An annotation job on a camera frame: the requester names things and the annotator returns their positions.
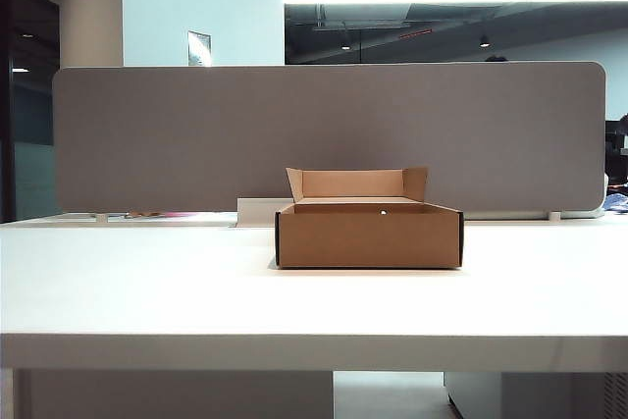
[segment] person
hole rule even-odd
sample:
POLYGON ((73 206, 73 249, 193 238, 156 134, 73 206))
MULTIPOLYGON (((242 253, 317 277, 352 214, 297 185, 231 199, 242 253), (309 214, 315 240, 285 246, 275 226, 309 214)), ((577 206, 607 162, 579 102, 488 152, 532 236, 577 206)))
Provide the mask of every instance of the person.
POLYGON ((503 56, 496 56, 494 54, 493 56, 489 56, 487 59, 485 59, 484 62, 485 63, 507 63, 508 60, 503 56))
POLYGON ((617 123, 617 132, 628 134, 628 113, 619 119, 617 123))

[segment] floor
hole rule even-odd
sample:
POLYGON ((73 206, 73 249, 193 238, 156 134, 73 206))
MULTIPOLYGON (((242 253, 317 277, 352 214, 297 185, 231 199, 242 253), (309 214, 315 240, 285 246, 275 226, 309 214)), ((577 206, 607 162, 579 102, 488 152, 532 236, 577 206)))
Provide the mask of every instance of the floor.
POLYGON ((456 419, 443 373, 335 372, 336 419, 456 419))

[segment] gray desk divider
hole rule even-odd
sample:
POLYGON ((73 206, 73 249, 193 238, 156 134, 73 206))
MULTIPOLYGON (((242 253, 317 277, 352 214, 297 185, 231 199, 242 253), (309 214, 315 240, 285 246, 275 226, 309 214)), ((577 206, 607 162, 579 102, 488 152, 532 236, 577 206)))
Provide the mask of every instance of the gray desk divider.
POLYGON ((54 79, 66 211, 226 211, 289 197, 285 167, 430 168, 472 212, 589 210, 603 69, 466 63, 65 69, 54 79))

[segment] desk leg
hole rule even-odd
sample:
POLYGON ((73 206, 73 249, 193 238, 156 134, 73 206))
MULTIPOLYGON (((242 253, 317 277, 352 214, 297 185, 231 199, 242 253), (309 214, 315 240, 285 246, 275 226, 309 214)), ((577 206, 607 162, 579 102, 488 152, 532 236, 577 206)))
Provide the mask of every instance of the desk leg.
POLYGON ((27 370, 2 369, 2 419, 30 419, 30 376, 27 370))
POLYGON ((334 417, 332 372, 33 370, 30 395, 24 419, 334 417))

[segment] glass wall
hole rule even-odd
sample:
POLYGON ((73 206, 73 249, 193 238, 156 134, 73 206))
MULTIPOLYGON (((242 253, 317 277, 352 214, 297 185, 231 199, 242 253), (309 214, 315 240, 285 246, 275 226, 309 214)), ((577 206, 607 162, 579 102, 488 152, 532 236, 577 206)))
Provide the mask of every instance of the glass wall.
POLYGON ((590 60, 607 118, 628 112, 628 2, 408 0, 286 5, 289 64, 590 60))
POLYGON ((52 78, 59 69, 59 9, 3 0, 3 222, 60 213, 54 188, 52 78))

